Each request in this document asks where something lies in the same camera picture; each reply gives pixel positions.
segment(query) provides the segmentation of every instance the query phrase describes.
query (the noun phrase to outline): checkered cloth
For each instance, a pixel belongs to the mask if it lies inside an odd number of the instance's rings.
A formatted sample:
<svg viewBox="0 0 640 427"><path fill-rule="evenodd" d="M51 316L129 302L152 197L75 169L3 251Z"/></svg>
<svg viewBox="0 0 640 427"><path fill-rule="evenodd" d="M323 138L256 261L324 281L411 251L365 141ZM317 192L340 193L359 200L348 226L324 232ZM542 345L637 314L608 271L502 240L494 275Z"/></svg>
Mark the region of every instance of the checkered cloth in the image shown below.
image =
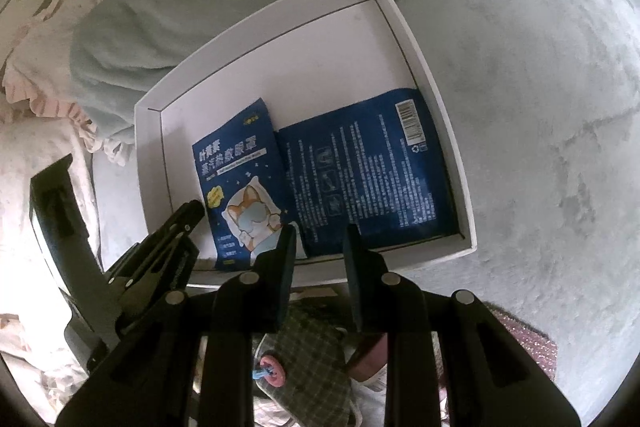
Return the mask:
<svg viewBox="0 0 640 427"><path fill-rule="evenodd" d="M254 396L254 423L260 427L294 427L298 424L279 403Z"/></svg>
<svg viewBox="0 0 640 427"><path fill-rule="evenodd" d="M301 427L346 427L351 386L345 371L340 331L309 306L291 303L278 333L265 335L255 355L282 364L286 381L272 387L262 378L258 386L289 412Z"/></svg>

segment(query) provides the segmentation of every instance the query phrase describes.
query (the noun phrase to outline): pink button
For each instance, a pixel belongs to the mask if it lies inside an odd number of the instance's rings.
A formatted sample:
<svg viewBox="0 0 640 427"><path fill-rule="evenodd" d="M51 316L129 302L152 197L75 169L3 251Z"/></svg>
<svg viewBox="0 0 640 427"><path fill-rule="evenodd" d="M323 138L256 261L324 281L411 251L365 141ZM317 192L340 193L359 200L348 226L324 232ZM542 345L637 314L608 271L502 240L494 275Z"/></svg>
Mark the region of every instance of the pink button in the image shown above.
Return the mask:
<svg viewBox="0 0 640 427"><path fill-rule="evenodd" d="M263 369L271 367L271 374L264 377L269 384L273 387L282 387L284 385L287 375L275 357L264 355L260 359L260 367Z"/></svg>

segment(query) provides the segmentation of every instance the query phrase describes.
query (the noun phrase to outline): white cloth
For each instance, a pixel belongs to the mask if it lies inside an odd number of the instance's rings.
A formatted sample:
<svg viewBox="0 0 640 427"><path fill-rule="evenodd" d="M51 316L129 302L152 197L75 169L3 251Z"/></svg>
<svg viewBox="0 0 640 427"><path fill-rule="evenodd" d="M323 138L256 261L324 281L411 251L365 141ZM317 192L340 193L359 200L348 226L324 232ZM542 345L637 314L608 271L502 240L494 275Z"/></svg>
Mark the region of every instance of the white cloth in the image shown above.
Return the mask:
<svg viewBox="0 0 640 427"><path fill-rule="evenodd" d="M42 371L36 367L20 320L0 316L0 352L25 398L48 423L54 423L65 403L87 379L78 361L68 349L55 352L58 367Z"/></svg>
<svg viewBox="0 0 640 427"><path fill-rule="evenodd" d="M21 342L29 346L21 357L47 378L69 385L80 375L63 336L71 312L31 228L29 187L33 175L71 153L74 160L69 174L89 244L96 253L98 215L88 154L69 120L50 118L1 125L0 150L0 314L20 318L24 327Z"/></svg>

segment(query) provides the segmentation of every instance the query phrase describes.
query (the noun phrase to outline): barcode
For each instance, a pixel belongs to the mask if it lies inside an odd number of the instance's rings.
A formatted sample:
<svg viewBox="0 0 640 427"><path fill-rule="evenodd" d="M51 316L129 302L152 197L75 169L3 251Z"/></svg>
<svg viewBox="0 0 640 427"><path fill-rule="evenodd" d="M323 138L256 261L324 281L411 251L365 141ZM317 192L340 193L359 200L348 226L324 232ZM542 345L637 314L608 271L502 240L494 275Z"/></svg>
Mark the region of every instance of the barcode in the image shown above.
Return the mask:
<svg viewBox="0 0 640 427"><path fill-rule="evenodd" d="M396 111L398 111L398 117L400 117L406 144L411 147L424 142L424 131L422 130L422 124L420 124L420 118L418 118L418 112L415 110L414 101L404 100L404 102L396 103Z"/></svg>

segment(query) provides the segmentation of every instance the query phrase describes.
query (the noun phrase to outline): pink glittery fabric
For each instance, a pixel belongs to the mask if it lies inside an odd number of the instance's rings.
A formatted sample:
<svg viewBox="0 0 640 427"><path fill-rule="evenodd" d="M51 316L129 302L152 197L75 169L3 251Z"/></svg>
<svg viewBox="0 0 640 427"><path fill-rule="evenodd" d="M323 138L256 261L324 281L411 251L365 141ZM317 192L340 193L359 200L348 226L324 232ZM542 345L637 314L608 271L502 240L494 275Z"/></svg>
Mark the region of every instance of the pink glittery fabric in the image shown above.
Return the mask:
<svg viewBox="0 0 640 427"><path fill-rule="evenodd" d="M511 315L495 308L489 309L494 314L494 317L513 335L513 338L525 348L529 356L540 366L540 369L551 380L554 380L558 361L558 346L556 343L541 333L530 329L516 318L511 317Z"/></svg>

